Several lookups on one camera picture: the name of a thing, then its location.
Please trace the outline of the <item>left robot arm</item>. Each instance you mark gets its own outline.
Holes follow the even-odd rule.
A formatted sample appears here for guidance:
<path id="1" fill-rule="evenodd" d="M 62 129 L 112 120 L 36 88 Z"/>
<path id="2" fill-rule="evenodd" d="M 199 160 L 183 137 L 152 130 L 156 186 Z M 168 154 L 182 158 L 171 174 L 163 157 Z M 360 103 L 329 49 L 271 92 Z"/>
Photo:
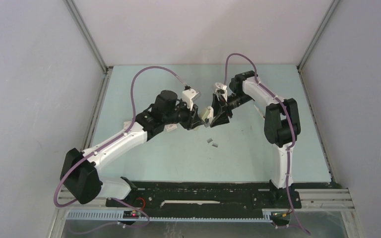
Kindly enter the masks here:
<path id="1" fill-rule="evenodd" d="M 132 183 L 125 177 L 105 178 L 101 171 L 125 152 L 162 133 L 167 125 L 180 124 L 186 130 L 203 125 L 198 106 L 193 102 L 198 95 L 190 87 L 180 99 L 175 92 L 163 90 L 153 104 L 115 135 L 83 151 L 69 150 L 60 176 L 61 185 L 80 204 L 97 197 L 114 197 L 124 206 L 134 205 L 137 193 Z"/>

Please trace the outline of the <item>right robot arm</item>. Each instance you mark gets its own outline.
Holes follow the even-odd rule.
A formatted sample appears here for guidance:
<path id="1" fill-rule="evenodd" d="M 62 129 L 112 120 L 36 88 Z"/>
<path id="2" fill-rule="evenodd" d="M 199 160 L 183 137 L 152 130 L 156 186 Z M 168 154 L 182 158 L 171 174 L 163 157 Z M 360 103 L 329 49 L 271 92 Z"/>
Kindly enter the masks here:
<path id="1" fill-rule="evenodd" d="M 213 85 L 213 100 L 208 107 L 205 122 L 215 127 L 230 122 L 233 110 L 254 101 L 264 107 L 264 135 L 273 145 L 275 170 L 271 182 L 277 188 L 269 193 L 269 202 L 274 207 L 282 207 L 289 200 L 284 188 L 293 183 L 291 175 L 293 148 L 301 132 L 298 104 L 295 99 L 284 99 L 262 84 L 254 71 L 235 75 L 228 86 L 223 83 Z"/>

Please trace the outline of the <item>olive green stapler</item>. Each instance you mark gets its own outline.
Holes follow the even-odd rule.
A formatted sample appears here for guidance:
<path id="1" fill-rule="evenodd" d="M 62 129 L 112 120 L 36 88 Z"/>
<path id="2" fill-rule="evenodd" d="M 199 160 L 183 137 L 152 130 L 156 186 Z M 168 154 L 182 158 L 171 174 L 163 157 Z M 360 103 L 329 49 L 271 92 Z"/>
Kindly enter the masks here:
<path id="1" fill-rule="evenodd" d="M 203 121 L 205 127 L 210 127 L 214 118 L 214 109 L 211 106 L 204 108 L 199 117 Z"/>

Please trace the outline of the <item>light blue stapler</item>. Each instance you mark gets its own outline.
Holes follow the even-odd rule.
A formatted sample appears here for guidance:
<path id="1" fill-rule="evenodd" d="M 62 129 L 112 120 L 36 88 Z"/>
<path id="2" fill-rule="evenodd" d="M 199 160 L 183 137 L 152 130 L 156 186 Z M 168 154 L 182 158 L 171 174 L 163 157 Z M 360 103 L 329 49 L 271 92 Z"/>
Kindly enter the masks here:
<path id="1" fill-rule="evenodd" d="M 254 108 L 255 108 L 255 110 L 258 112 L 258 114 L 259 114 L 263 119 L 265 119 L 265 115 L 264 115 L 264 113 L 260 110 L 260 108 L 259 108 L 256 104 L 254 104 Z"/>

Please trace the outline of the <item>white stapler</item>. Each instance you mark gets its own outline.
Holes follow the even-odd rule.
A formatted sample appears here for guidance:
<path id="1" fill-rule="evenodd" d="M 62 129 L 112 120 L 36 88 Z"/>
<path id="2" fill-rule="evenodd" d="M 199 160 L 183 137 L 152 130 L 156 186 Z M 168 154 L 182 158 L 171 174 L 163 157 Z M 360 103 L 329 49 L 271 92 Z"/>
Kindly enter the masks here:
<path id="1" fill-rule="evenodd" d="M 130 130 L 130 126 L 133 124 L 132 121 L 126 121 L 124 122 L 124 126 L 123 126 L 123 129 L 124 130 Z"/>

